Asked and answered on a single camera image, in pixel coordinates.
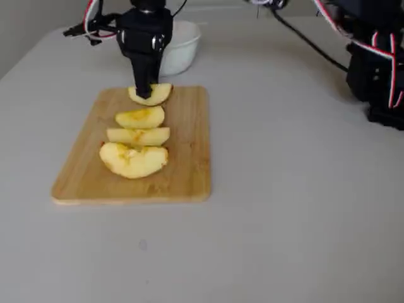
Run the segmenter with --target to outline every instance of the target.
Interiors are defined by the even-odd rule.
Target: white cable
[[[115,37],[115,34],[107,35],[104,37],[98,37],[98,36],[92,35],[92,33],[88,30],[88,22],[90,21],[91,13],[92,13],[95,5],[98,3],[98,0],[91,0],[91,1],[92,1],[91,5],[88,7],[88,10],[86,11],[86,15],[84,16],[84,31],[86,32],[86,35],[94,40],[106,41],[106,40],[113,39]]]

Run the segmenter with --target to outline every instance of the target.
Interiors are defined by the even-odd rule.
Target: white wall
[[[46,32],[79,21],[84,7],[83,0],[0,1],[0,78]]]
[[[167,0],[175,10],[183,0]],[[81,21],[87,0],[0,0],[0,78],[49,30]],[[311,15],[312,0],[291,0],[283,14]],[[106,11],[125,11],[129,0],[105,0]],[[261,10],[260,17],[266,16]],[[243,0],[189,0],[179,18],[194,21],[248,19],[256,8]]]

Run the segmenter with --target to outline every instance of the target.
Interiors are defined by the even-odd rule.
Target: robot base
[[[402,115],[393,114],[392,110],[370,106],[366,114],[369,122],[379,123],[399,131],[404,131],[404,117]]]

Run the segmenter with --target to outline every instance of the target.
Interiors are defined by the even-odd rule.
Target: apple flesh
[[[164,147],[134,150],[120,143],[108,142],[100,149],[100,158],[114,174],[138,179],[154,174],[167,165],[169,153]]]
[[[131,86],[128,88],[129,98],[136,103],[147,106],[156,106],[158,104],[166,101],[172,91],[172,84],[170,83],[161,83],[161,84],[152,84],[151,85],[151,96],[147,99],[139,97],[136,94],[136,87]]]
[[[153,129],[107,129],[110,142],[134,146],[161,146],[170,138],[170,128]]]
[[[150,129],[157,128],[164,122],[165,114],[161,106],[146,109],[120,112],[115,116],[115,121],[123,128]]]

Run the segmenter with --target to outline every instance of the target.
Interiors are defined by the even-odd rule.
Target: black cable
[[[300,31],[298,31],[298,29],[294,28],[291,24],[289,24],[286,20],[284,20],[274,9],[271,9],[271,12],[273,14],[273,16],[275,17],[275,19],[277,19],[280,23],[282,23],[283,25],[285,25],[287,28],[289,28],[291,31],[293,31],[296,35],[298,35],[304,42],[306,42],[307,44],[309,44],[316,52],[318,52],[320,55],[322,55],[326,60],[328,60],[330,63],[332,63],[334,66],[338,67],[340,70],[344,71],[344,72],[348,72],[348,69],[338,63],[337,61],[335,61],[333,58],[331,58],[329,55],[327,55],[327,53],[325,53],[325,51],[323,51],[322,49],[320,49],[316,44],[314,44],[313,42],[311,42],[305,35],[303,35]]]
[[[182,5],[179,7],[179,9],[174,13],[174,15],[172,15],[173,18],[174,18],[175,16],[177,16],[180,11],[182,11],[182,9],[184,8],[185,4],[187,4],[187,2],[188,2],[188,0],[184,0],[184,2],[183,2]]]

